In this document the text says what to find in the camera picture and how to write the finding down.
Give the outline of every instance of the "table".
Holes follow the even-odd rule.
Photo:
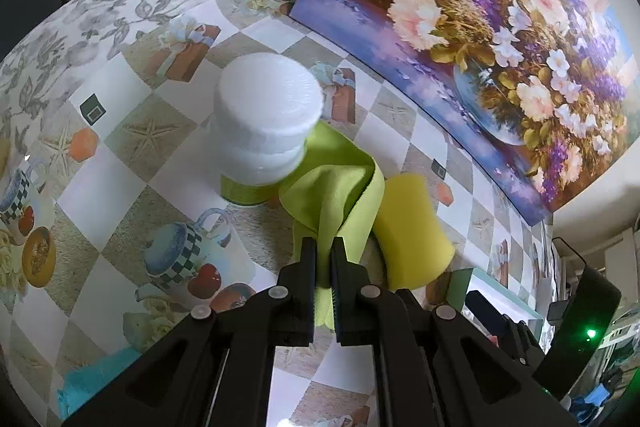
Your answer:
[[[251,270],[233,272],[235,279],[223,286],[242,282],[260,291],[289,262],[292,221],[282,207],[227,203],[207,178],[212,90],[222,68],[242,54],[276,52],[316,71],[353,76],[354,123],[332,120],[336,113],[329,111],[330,124],[370,153],[385,176],[424,176],[456,247],[449,269],[476,266],[497,279],[502,272],[509,290],[535,309],[540,274],[553,275],[552,254],[544,248],[548,227],[529,227],[446,131],[355,57],[288,18],[289,4],[74,0],[5,59],[2,133],[21,154],[49,165],[42,197],[51,211],[36,216],[34,226],[51,230],[57,255],[44,287],[3,289],[0,345],[12,384],[42,425],[60,423],[56,390],[65,374],[132,345],[144,349],[180,319],[141,295],[149,277],[140,252],[157,227],[192,223],[210,207],[225,209],[234,227],[229,259],[246,259]],[[145,69],[154,53],[149,43],[182,12],[220,30],[189,82]],[[83,105],[89,100],[91,107]],[[508,277],[500,252],[502,259],[508,252]],[[11,254],[19,261],[20,248]],[[361,263],[373,282],[384,284],[372,237]],[[414,294],[424,301],[424,292]],[[136,336],[140,331],[143,338]],[[546,325],[545,346],[550,334]],[[330,419],[329,425],[343,425],[335,419],[347,415],[377,425],[373,392],[370,348],[340,347],[331,331],[317,328],[309,348],[278,348],[268,426]]]

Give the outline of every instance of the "starfish print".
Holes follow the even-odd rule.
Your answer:
[[[160,150],[158,138],[165,134],[177,131],[178,129],[180,129],[179,125],[171,123],[168,125],[158,125],[156,124],[156,119],[153,117],[149,118],[142,124],[127,124],[122,128],[122,130],[127,134],[135,136],[138,141],[133,149],[131,159],[140,156],[147,145],[151,146],[151,149],[156,152],[156,156],[159,158]]]
[[[404,120],[410,113],[409,111],[407,111],[406,107],[404,107],[404,104],[402,104],[400,100],[398,100],[397,102],[396,100],[391,100],[390,102],[382,102],[382,105],[388,109],[394,123]]]
[[[62,175],[67,179],[71,179],[71,172],[69,172],[69,146],[71,145],[71,137],[69,136],[69,122],[65,123],[60,135],[57,138],[45,138],[42,140],[42,144],[45,149],[53,153],[51,157],[51,168],[55,168],[60,164],[60,170]]]
[[[473,227],[478,230],[480,237],[484,239],[488,234],[489,230],[487,225],[489,224],[489,219],[486,217],[481,217],[480,219],[473,222]]]

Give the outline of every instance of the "canvas painting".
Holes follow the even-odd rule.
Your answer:
[[[291,16],[418,103],[529,224],[639,135],[638,65],[608,0],[298,0]]]

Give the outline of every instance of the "black device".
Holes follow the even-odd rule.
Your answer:
[[[316,243],[305,238],[277,286],[220,315],[192,312],[63,425],[263,426],[275,346],[312,342],[315,267]],[[409,290],[372,285],[341,238],[331,284],[338,341],[372,346],[381,427],[577,425],[534,377],[545,357],[526,325],[481,295],[468,304],[500,347],[448,305],[427,311]]]

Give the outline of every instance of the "teal object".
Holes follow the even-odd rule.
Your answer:
[[[472,278],[479,280],[478,283],[474,284],[475,287],[472,289],[479,289],[476,286],[484,284],[485,287],[489,287],[487,288],[489,291],[494,291],[498,294],[497,298],[502,301],[509,301],[512,306],[519,308],[524,314],[529,315],[531,319],[528,320],[527,326],[529,326],[536,340],[540,341],[542,326],[545,322],[544,317],[479,268],[464,268],[451,273],[449,289],[447,290],[447,302],[450,306],[459,312],[462,311],[462,307],[465,305],[466,294],[470,291],[469,285],[471,284]],[[487,300],[492,300],[486,291],[479,290]]]
[[[69,418],[139,357],[139,352],[127,347],[98,360],[94,365],[67,373],[64,387],[58,390],[60,418]]]

